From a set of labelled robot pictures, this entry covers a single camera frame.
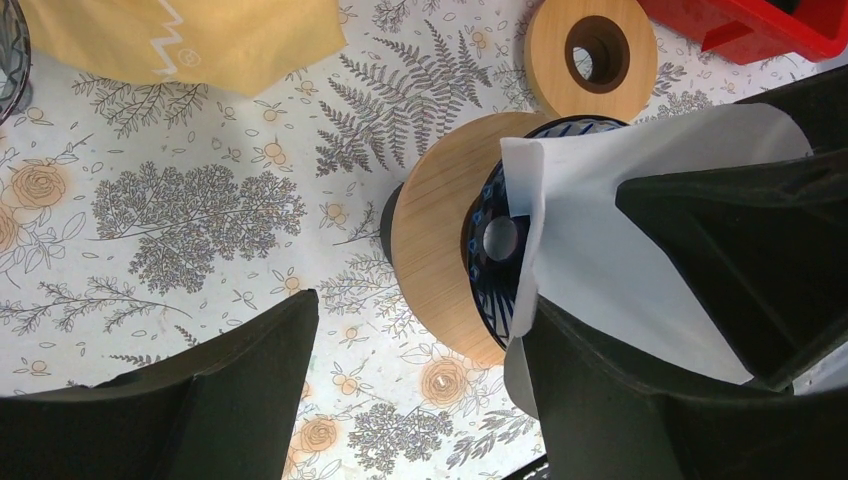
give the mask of round wooden block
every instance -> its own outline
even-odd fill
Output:
[[[584,78],[574,50],[592,58]],[[551,116],[605,115],[630,121],[657,78],[657,45],[636,0],[546,0],[524,43],[527,80]]]
[[[500,139],[523,137],[545,115],[498,113],[449,133],[418,161],[392,219],[392,263],[412,313],[448,348],[484,365],[502,364],[471,297],[461,236],[471,203],[501,158]]]

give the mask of floral tablecloth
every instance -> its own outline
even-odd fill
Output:
[[[34,103],[0,128],[0,394],[103,382],[315,288],[284,478],[501,478],[540,455],[502,369],[427,333],[377,242],[383,203],[429,145],[535,108],[520,53],[537,3],[342,0],[349,46],[255,99],[36,55]],[[731,65],[656,33],[640,121],[815,70]]]

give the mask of brown paper bag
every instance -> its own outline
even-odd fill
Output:
[[[254,96],[338,51],[337,0],[20,0],[33,45],[136,84],[208,83]]]

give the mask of hole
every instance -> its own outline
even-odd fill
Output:
[[[483,231],[483,250],[496,262],[508,259],[518,248],[518,227],[509,217],[498,217]]]
[[[571,50],[574,58],[574,66],[577,67],[577,73],[586,80],[592,78],[592,55],[583,47],[574,47]]]
[[[565,63],[571,76],[585,90],[611,92],[621,85],[630,69],[627,37],[608,18],[585,17],[568,32]]]

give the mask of white tissue paper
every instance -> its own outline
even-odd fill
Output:
[[[501,148],[510,214],[531,218],[513,339],[530,330],[538,292],[662,360],[736,384],[752,378],[666,254],[616,208],[615,193],[631,178],[809,155],[788,115],[725,105],[591,135],[504,138]],[[521,346],[507,351],[507,390],[535,413]]]

